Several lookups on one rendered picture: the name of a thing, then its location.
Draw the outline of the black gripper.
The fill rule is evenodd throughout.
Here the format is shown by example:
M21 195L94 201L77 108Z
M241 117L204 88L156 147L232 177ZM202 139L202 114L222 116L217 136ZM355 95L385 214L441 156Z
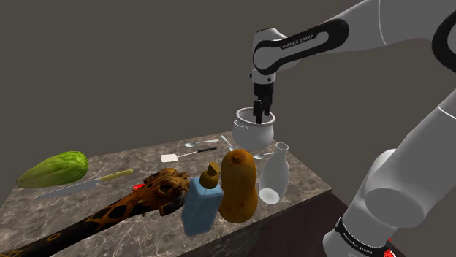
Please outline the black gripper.
M274 83L254 84L254 95L257 97L258 100L254 101L253 115L256 118L257 124L262 123L262 113L264 113L265 117L270 116L273 89Z

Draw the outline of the white round pot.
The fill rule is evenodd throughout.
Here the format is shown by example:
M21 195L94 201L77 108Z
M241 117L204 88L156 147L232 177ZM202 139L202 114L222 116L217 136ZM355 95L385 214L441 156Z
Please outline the white round pot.
M241 108L233 121L233 139L239 147L249 152L264 150L273 141L275 121L275 115L270 113L263 115L262 122L257 123L252 107Z

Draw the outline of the white narrow-neck vase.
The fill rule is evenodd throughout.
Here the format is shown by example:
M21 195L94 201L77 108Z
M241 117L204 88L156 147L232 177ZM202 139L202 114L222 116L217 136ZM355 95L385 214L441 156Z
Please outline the white narrow-neck vase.
M262 167L259 197L266 204L279 203L289 184L289 165L286 160L288 149L286 143L277 142L274 153Z

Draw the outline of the orange butternut squash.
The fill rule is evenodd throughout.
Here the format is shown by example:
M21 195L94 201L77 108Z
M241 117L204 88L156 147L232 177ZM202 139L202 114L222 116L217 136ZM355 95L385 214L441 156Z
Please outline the orange butternut squash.
M228 152L221 162L221 188L224 192L218 212L230 223L244 223L257 210L256 164L246 150Z

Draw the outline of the blue soap bottle gold pump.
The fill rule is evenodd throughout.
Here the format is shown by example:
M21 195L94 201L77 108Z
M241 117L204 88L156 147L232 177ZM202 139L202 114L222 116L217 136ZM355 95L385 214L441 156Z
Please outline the blue soap bottle gold pump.
M210 162L208 168L192 177L183 206L181 220L187 236L203 234L211 230L224 192L219 184L220 167Z

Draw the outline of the green oval melon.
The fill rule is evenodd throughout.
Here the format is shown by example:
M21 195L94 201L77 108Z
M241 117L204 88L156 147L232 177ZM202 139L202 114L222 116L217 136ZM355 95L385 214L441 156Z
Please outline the green oval melon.
M89 168L86 155L80 151L67 151L46 158L27 170L16 180L21 188L46 188L65 185L82 179Z

